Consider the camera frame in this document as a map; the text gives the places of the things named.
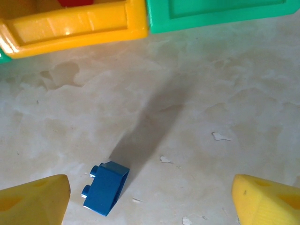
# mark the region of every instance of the green plastic toy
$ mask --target green plastic toy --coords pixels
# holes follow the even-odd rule
[[[152,33],[295,13],[300,0],[147,0]]]
[[[10,57],[8,57],[6,54],[4,54],[4,52],[0,48],[0,63],[10,62],[11,60],[12,59]]]

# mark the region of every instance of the floor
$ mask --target floor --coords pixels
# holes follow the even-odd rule
[[[300,12],[0,65],[0,189],[68,175],[63,225],[238,224],[236,174],[300,187],[299,24]],[[109,160],[131,173],[103,217],[80,195]]]

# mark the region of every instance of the plastic toy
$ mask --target plastic toy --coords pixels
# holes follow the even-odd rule
[[[58,0],[63,7],[87,6],[94,3],[94,0]]]
[[[152,33],[295,13],[300,0],[147,0]]]
[[[0,48],[12,59],[148,35],[145,0],[0,0]]]
[[[94,166],[90,172],[94,178],[92,185],[85,186],[81,194],[85,198],[83,206],[107,216],[120,196],[128,173],[128,168],[115,162]]]
[[[10,62],[11,60],[12,59],[10,57],[8,57],[6,54],[4,54],[2,49],[0,49],[0,63]]]

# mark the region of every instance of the red toy piece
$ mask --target red toy piece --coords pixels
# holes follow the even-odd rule
[[[58,0],[63,7],[76,7],[92,5],[94,0]]]

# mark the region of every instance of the lego stud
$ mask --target lego stud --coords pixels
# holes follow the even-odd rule
[[[95,165],[92,170],[90,171],[90,177],[94,178],[96,176],[96,173],[97,173],[97,170],[98,170],[98,166]]]
[[[81,197],[86,198],[88,196],[89,190],[90,190],[90,185],[86,185],[82,190]]]

